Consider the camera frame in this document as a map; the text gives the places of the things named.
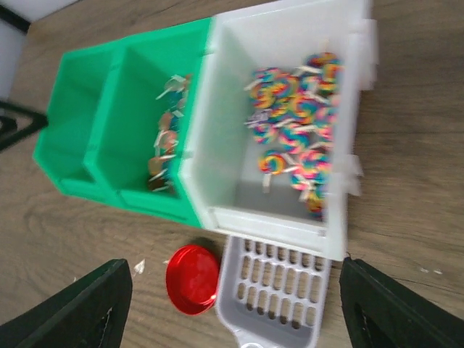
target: black object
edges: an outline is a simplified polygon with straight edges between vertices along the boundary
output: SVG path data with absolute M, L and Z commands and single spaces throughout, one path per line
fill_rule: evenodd
M 111 260 L 0 326 L 1 348 L 119 348 L 132 297 L 126 260 Z
M 15 119 L 7 116 L 0 116 L 0 152 L 49 124 L 45 114 L 17 104 L 9 103 L 2 99 L 0 99 L 0 109 L 20 113 L 32 120 L 30 125 L 18 130 Z
M 344 260 L 340 292 L 354 348 L 464 347 L 464 321 L 362 260 Z
M 30 22 L 0 4 L 0 20 L 7 22 L 24 34 L 28 33 Z

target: white plastic bin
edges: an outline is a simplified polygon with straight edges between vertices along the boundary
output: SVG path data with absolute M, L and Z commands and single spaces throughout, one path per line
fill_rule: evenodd
M 345 256 L 347 193 L 359 192 L 352 155 L 360 90 L 375 80 L 375 22 L 369 0 L 281 0 L 215 16 L 183 154 L 181 180 L 202 225 L 332 260 Z M 309 218 L 289 177 L 262 192 L 256 144 L 244 126 L 252 113 L 245 85 L 259 67 L 292 69 L 328 51 L 344 63 L 326 221 Z

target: green plastic bin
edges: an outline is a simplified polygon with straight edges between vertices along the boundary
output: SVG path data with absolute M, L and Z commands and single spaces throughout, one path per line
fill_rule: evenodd
M 49 105 L 50 126 L 34 157 L 63 193 L 200 226 L 178 171 L 211 18 L 63 56 Z M 175 195 L 146 187 L 158 121 L 156 100 L 171 75 L 192 74 L 172 161 Z

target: white wall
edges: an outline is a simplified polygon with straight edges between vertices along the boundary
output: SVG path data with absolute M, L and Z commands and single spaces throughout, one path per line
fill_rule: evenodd
M 33 22 L 77 0 L 0 0 L 17 15 Z
M 25 36 L 0 20 L 0 98 L 7 98 L 21 55 Z

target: lollipop stick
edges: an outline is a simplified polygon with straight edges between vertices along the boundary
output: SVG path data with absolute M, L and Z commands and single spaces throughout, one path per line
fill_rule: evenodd
M 264 174 L 264 178 L 262 179 L 262 191 L 265 194 L 270 192 L 270 178 L 272 177 L 271 173 Z
M 314 183 L 312 181 L 307 182 L 306 188 L 302 191 L 302 194 L 299 196 L 300 202 L 306 202 L 310 198 L 310 193 L 314 189 Z
M 177 116 L 177 117 L 183 117 L 183 113 L 180 112 L 179 110 L 174 110 L 174 111 L 173 111 L 173 114 L 174 114 L 175 116 Z
M 275 127 L 276 128 L 280 128 L 280 127 L 283 127 L 285 126 L 287 123 L 290 123 L 290 122 L 293 122 L 293 120 L 291 118 L 287 118 L 286 120 L 283 120 L 283 121 L 280 121 L 279 123 L 276 123 L 275 124 Z
M 282 154 L 282 157 L 287 161 L 287 163 L 289 165 L 297 165 L 297 163 L 295 162 L 295 160 L 293 158 L 291 158 L 291 156 L 289 154 L 286 154 L 285 152 Z
M 257 80 L 254 80 L 253 82 L 251 82 L 248 86 L 246 86 L 244 88 L 244 91 L 249 91 L 250 89 L 252 89 L 253 87 L 255 87 L 256 85 L 259 85 L 261 83 L 261 79 L 257 79 Z
M 178 82 L 182 82 L 182 83 L 186 82 L 186 79 L 183 78 L 182 76 L 179 76 L 179 75 L 173 75 L 173 76 L 171 76 L 171 78 L 172 78 L 173 80 L 178 81 Z
M 171 158 L 174 158 L 174 157 L 175 157 L 174 154 L 165 154 L 164 156 L 159 157 L 159 159 L 164 161 L 164 160 L 170 160 Z
M 295 170 L 297 170 L 298 167 L 288 167 L 286 169 L 283 170 L 284 173 L 290 173 L 290 172 L 293 172 Z
M 306 91 L 306 96 L 314 99 L 314 100 L 317 100 L 318 102 L 322 103 L 322 104 L 330 104 L 330 101 L 326 98 L 323 98 L 322 96 L 319 96 L 317 95 L 316 93 L 314 93 L 313 91 Z
M 171 92 L 172 89 L 173 89 L 172 87 L 169 87 L 169 88 L 165 89 L 164 92 L 162 92 L 159 96 L 157 96 L 157 100 L 161 99 L 163 96 L 165 96 L 166 94 L 168 94 L 169 92 Z
M 321 69 L 318 69 L 316 67 L 308 67 L 307 65 L 302 65 L 301 67 L 297 68 L 300 71 L 306 71 L 307 73 L 311 74 L 320 74 L 322 72 Z
M 153 144 L 153 147 L 157 147 L 160 145 L 160 141 L 161 141 L 161 138 L 162 136 L 165 134 L 165 132 L 163 130 L 160 130 L 158 132 L 158 135 L 157 135 L 157 138 L 155 139 L 154 141 L 154 144 Z
M 301 127 L 295 128 L 296 131 L 314 131 L 316 127 L 314 125 L 302 125 Z

